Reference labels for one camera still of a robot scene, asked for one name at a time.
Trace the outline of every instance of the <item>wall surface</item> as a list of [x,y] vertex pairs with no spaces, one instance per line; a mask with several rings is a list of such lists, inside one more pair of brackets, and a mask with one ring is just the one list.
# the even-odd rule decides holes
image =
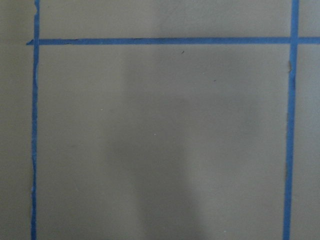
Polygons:
[[[299,34],[320,36],[300,1]],[[0,0],[0,240],[31,227],[35,6]],[[41,39],[289,37],[290,0],[41,0]],[[41,45],[38,240],[281,240],[289,44]],[[320,239],[320,47],[299,45],[291,238]]]

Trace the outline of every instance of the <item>blue painter's tape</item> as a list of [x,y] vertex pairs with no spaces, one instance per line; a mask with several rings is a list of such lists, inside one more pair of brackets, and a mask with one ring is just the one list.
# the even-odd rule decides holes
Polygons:
[[320,44],[320,37],[299,37],[298,44]]
[[181,45],[181,44],[289,44],[290,37],[182,37],[40,39],[40,45]]
[[294,130],[295,130],[295,106],[296,106],[296,74],[298,56],[298,25],[299,25],[299,0],[291,2],[291,43],[290,43],[290,63],[291,72],[288,82],[288,119],[286,136],[286,179],[284,191],[283,210],[283,240],[290,240],[291,227],[291,206],[292,206],[292,181],[294,165]]
[[40,35],[40,0],[34,0],[36,13],[34,15],[33,40],[33,79],[32,79],[32,134],[31,158],[33,168],[32,179],[32,210],[31,210],[31,240],[37,239],[37,136],[38,136],[38,65],[39,65],[39,35]]

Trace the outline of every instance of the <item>gray surface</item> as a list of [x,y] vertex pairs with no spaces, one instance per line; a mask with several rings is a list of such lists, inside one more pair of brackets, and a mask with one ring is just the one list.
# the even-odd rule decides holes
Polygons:
[[0,240],[30,238],[33,10],[0,0]]
[[320,1],[301,0],[299,11],[299,35],[301,37],[320,36]]
[[298,56],[292,240],[320,239],[320,47],[300,46]]
[[291,0],[43,0],[42,38],[285,37]]
[[32,48],[0,44],[0,239],[30,232]]
[[40,240],[281,238],[288,46],[40,52]]

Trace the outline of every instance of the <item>blue tape line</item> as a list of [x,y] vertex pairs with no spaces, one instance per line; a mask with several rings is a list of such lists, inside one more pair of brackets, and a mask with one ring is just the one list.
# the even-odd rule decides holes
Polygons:
[[31,157],[33,168],[32,179],[32,210],[31,210],[31,240],[37,239],[37,131],[38,131],[38,63],[40,35],[40,0],[34,0],[36,13],[34,15],[33,41],[33,79],[32,79],[32,136]]
[[40,45],[180,45],[180,44],[289,44],[290,37],[181,37],[40,39]]
[[292,206],[292,180],[294,165],[294,128],[295,128],[295,105],[296,105],[296,73],[298,55],[298,25],[299,25],[299,0],[291,2],[291,43],[290,63],[291,72],[288,81],[288,118],[286,136],[286,178],[284,191],[283,210],[283,240],[290,240],[291,206]]
[[298,44],[320,44],[320,37],[299,37]]

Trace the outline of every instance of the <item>vertical tape strip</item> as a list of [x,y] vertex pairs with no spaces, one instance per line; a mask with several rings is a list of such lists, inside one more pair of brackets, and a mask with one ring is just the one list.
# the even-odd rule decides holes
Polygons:
[[31,157],[33,168],[32,179],[32,212],[31,240],[37,239],[37,130],[38,130],[38,63],[39,63],[39,34],[40,34],[40,0],[34,0],[36,13],[34,15],[33,42],[33,79],[32,79],[32,138]]
[[294,128],[295,128],[295,105],[296,105],[296,73],[298,55],[298,25],[299,25],[299,0],[291,2],[291,43],[290,64],[291,72],[288,82],[288,118],[286,136],[286,179],[284,192],[283,210],[283,240],[290,240],[291,205],[292,205],[292,180],[294,164]]

